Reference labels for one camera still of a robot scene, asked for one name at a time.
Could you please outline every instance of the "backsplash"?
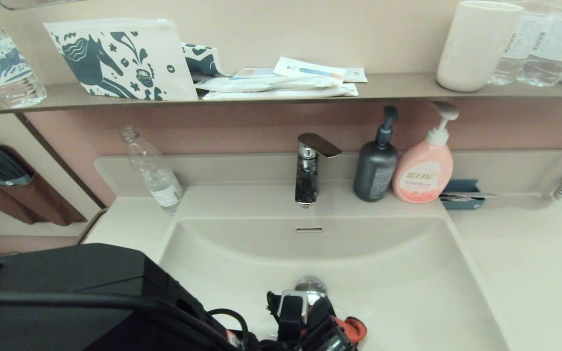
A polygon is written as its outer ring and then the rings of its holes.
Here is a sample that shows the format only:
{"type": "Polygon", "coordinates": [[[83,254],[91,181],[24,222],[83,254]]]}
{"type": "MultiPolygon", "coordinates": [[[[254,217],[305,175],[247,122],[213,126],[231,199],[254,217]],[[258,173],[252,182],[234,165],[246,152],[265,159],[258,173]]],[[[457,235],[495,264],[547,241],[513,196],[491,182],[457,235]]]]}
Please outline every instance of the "backsplash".
{"type": "MultiPolygon", "coordinates": [[[[451,149],[562,149],[562,99],[459,100],[448,128],[451,149]]],[[[343,151],[374,138],[384,103],[270,104],[29,113],[40,133],[107,205],[114,201],[94,170],[99,156],[123,155],[118,128],[132,124],[165,154],[293,153],[297,136],[318,133],[343,151]]],[[[392,143],[406,150],[439,116],[426,102],[396,104],[392,143]]]]}

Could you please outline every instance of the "beige wall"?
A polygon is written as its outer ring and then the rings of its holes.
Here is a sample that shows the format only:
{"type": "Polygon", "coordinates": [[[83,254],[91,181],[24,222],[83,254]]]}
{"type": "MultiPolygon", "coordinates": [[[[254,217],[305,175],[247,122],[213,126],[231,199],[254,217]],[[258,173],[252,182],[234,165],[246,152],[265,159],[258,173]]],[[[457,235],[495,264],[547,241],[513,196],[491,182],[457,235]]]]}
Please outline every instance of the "beige wall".
{"type": "Polygon", "coordinates": [[[31,251],[40,251],[48,249],[56,249],[76,245],[79,238],[77,237],[54,237],[54,236],[26,236],[26,235],[0,235],[0,254],[10,253],[29,253],[31,251]]]}
{"type": "Polygon", "coordinates": [[[71,82],[43,22],[169,18],[182,41],[215,46],[223,67],[273,67],[279,56],[366,67],[370,73],[437,69],[459,0],[87,0],[0,18],[45,84],[71,82]]]}
{"type": "MultiPolygon", "coordinates": [[[[459,120],[448,129],[452,149],[562,149],[562,100],[455,101],[459,120]]],[[[401,102],[392,142],[404,150],[439,121],[425,102],[401,102]]],[[[107,204],[114,194],[94,170],[103,155],[125,153],[118,128],[136,126],[166,154],[294,152],[296,137],[315,132],[344,151],[357,151],[382,120],[384,104],[94,109],[28,117],[82,180],[107,204]]]]}
{"type": "MultiPolygon", "coordinates": [[[[88,0],[0,18],[45,84],[72,82],[42,22],[113,17],[170,18],[181,40],[216,46],[223,67],[271,67],[281,55],[369,73],[435,71],[459,0],[88,0]]],[[[458,102],[453,149],[562,149],[562,100],[458,102]]],[[[122,154],[116,130],[135,124],[165,153],[294,151],[313,131],[345,151],[373,137],[382,104],[99,109],[29,118],[105,202],[114,196],[92,167],[122,154]]],[[[436,122],[419,102],[402,102],[394,143],[406,149],[436,122]]]]}
{"type": "MultiPolygon", "coordinates": [[[[0,144],[13,147],[62,197],[90,220],[100,207],[60,167],[46,149],[13,114],[0,114],[0,144]]],[[[53,223],[28,225],[0,211],[0,235],[60,235],[78,237],[86,223],[62,227],[53,223]]]]}

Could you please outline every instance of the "chrome faucet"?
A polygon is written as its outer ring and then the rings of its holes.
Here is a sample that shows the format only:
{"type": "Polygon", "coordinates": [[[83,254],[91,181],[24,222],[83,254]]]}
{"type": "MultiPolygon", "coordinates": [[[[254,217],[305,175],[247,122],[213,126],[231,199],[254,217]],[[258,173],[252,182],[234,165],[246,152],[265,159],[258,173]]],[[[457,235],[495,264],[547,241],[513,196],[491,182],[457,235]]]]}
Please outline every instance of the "chrome faucet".
{"type": "Polygon", "coordinates": [[[318,196],[318,154],[331,158],[341,154],[341,150],[318,134],[299,135],[295,200],[304,209],[313,205],[318,196]]]}

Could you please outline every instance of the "drain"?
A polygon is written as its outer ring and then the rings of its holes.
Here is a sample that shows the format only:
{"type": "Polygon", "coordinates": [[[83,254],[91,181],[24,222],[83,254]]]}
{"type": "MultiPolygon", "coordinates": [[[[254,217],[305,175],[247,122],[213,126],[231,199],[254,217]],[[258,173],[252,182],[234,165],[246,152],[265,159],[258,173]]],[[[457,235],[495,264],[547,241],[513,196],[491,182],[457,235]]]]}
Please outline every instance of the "drain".
{"type": "Polygon", "coordinates": [[[296,228],[294,229],[296,233],[322,233],[324,228],[322,227],[312,227],[312,228],[296,228]]]}

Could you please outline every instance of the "pink soap bottle label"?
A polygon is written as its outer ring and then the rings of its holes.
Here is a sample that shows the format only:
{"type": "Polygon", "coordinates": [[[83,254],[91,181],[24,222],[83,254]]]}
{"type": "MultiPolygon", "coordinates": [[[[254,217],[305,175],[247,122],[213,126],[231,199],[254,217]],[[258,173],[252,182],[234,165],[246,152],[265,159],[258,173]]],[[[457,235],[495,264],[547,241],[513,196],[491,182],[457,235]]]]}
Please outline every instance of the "pink soap bottle label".
{"type": "Polygon", "coordinates": [[[406,171],[399,180],[399,193],[410,201],[428,202],[439,196],[437,162],[422,162],[406,171]]]}

